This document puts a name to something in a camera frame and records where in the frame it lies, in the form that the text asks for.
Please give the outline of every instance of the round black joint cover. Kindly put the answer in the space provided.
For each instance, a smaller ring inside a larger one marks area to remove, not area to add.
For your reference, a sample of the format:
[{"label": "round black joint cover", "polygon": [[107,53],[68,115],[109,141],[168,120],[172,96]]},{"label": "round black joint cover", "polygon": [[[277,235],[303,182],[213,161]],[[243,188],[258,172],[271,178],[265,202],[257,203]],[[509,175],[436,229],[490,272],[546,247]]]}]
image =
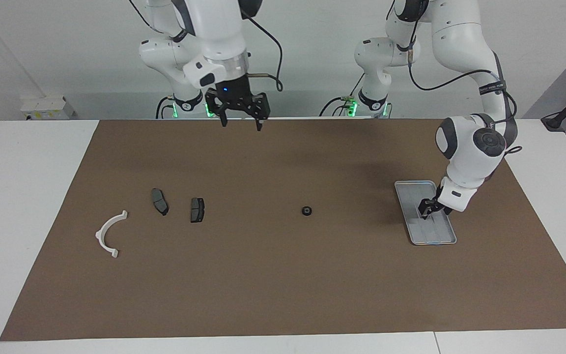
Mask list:
[{"label": "round black joint cover", "polygon": [[506,140],[497,130],[491,128],[479,128],[473,134],[473,143],[490,157],[497,157],[503,154],[506,149]]}]

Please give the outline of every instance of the white curved object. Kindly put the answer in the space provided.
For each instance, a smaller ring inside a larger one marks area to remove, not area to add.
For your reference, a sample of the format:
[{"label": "white curved object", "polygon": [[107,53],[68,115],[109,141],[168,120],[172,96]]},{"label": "white curved object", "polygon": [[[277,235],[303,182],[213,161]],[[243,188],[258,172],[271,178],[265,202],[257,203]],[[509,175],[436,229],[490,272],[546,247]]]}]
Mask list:
[{"label": "white curved object", "polygon": [[104,242],[104,236],[106,236],[106,231],[108,231],[108,228],[110,228],[110,226],[113,226],[113,224],[115,224],[117,221],[125,220],[127,217],[128,212],[124,210],[120,215],[115,215],[114,217],[108,219],[108,221],[104,223],[104,226],[102,226],[102,228],[95,233],[95,238],[99,241],[99,245],[102,246],[102,248],[106,251],[109,251],[113,258],[117,258],[119,251],[106,246]]}]

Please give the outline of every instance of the brown mat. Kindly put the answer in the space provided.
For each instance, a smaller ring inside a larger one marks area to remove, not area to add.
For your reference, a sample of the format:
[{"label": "brown mat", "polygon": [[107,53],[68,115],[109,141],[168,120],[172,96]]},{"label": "brown mat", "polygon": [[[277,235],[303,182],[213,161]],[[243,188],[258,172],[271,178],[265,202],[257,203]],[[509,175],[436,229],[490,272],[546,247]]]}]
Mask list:
[{"label": "brown mat", "polygon": [[[566,327],[566,265],[507,164],[458,244],[410,244],[393,183],[440,179],[438,123],[102,121],[0,340]],[[94,234],[123,209],[114,259]]]}]

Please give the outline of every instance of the metal tray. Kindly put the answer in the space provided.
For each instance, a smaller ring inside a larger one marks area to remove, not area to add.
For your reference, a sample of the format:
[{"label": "metal tray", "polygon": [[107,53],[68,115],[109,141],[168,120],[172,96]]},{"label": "metal tray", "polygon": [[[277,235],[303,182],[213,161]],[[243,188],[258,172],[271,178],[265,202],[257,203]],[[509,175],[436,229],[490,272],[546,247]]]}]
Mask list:
[{"label": "metal tray", "polygon": [[438,245],[457,242],[448,215],[438,211],[430,215],[427,220],[423,220],[418,211],[418,204],[422,199],[436,195],[436,184],[433,181],[396,181],[395,189],[409,232],[409,239],[413,244]]}]

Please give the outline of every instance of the white control box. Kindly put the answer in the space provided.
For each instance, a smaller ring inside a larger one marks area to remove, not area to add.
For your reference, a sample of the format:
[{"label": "white control box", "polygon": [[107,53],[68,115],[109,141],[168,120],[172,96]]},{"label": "white control box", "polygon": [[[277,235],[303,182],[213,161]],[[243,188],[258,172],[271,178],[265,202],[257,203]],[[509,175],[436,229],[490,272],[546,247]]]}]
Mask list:
[{"label": "white control box", "polygon": [[63,96],[24,99],[21,111],[25,120],[66,120],[78,117]]}]

